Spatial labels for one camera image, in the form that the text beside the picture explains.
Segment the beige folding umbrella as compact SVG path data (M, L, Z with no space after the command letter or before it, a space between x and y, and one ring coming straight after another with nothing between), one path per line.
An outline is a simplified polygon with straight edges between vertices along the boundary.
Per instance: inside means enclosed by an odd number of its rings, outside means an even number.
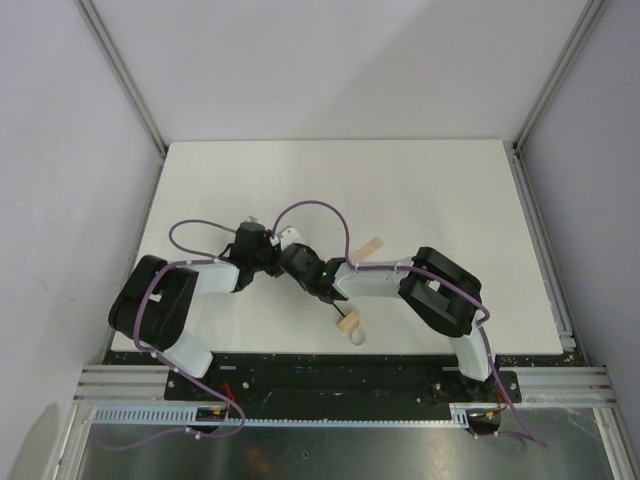
M380 237L374 236L366 244L353 251L350 258L354 263L362 262L384 245L385 243ZM336 303L333 303L332 306L339 315L339 320L336 323L337 328L348 337L352 345L356 347L362 346L366 342L366 333L362 327L359 314L357 312L345 314Z

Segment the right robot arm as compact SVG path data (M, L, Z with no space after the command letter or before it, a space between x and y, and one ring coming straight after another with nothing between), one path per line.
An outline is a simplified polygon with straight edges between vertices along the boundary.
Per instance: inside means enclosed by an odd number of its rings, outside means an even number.
M496 381L496 361L483 324L489 310L481 300L481 282L431 247L384 263L321 259L309 246L293 243L278 267L304 291L325 303L357 298L403 300L436 333L447 337L460 375L476 383Z

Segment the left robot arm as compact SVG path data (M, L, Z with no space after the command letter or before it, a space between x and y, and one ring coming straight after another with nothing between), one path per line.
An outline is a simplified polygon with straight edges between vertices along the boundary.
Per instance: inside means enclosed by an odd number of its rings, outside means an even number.
M108 315L112 329L148 353L201 379L214 356L185 330L196 296L238 293L259 272L279 276L276 260L281 240L263 225L245 221L223 256L204 254L201 260L169 262L143 256L116 297Z

